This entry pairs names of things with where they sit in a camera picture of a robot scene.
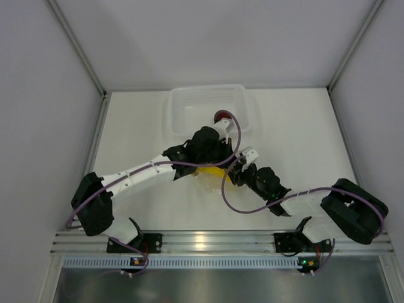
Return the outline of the dark red fake apple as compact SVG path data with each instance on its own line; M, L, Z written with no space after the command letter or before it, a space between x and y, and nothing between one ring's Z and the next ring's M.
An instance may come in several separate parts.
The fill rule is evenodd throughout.
M232 115L230 112L226 111L226 110L219 110L215 113L213 121L214 123L218 123L221 120L229 120L230 122L232 122Z

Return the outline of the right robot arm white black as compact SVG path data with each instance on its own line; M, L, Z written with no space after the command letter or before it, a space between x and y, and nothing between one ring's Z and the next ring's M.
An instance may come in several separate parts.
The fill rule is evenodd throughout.
M369 245L384 230L389 213L380 199L349 179L340 178L328 187L293 192L281 184L270 167L257 169L243 156L227 165L224 178L236 186L247 186L265 202L249 211L232 207L234 212L247 215L269 210L277 217L299 217L294 241L303 251L341 237Z

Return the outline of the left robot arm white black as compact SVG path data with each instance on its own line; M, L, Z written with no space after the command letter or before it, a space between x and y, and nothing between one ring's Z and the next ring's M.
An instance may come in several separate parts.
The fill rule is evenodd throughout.
M138 251L143 232L134 219L114 213L117 205L144 189L191 175L199 167L224 165L234 157L230 130L223 122L204 126L190 140L143 165L102 177L95 172L84 176L71 205L85 234L104 234L118 240L127 251Z

